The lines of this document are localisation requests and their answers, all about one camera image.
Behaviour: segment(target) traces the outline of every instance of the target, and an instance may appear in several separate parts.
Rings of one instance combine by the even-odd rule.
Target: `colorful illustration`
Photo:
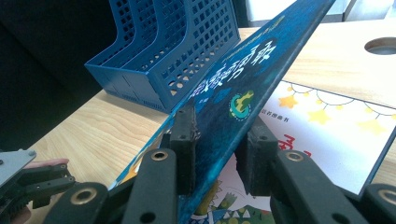
[[[230,102],[230,117],[242,120],[250,114],[250,101],[254,95],[253,91],[244,94],[236,94]]]
[[[269,199],[246,195],[232,155],[189,224],[272,224]]]
[[[260,117],[281,149],[303,151],[334,184],[353,194],[371,182],[396,127],[394,108],[286,81]]]

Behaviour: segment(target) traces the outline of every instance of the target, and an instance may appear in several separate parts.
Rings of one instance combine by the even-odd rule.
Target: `plastic magazine rack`
[[[240,40],[231,0],[110,0],[117,39],[85,66],[112,95],[166,113]]]

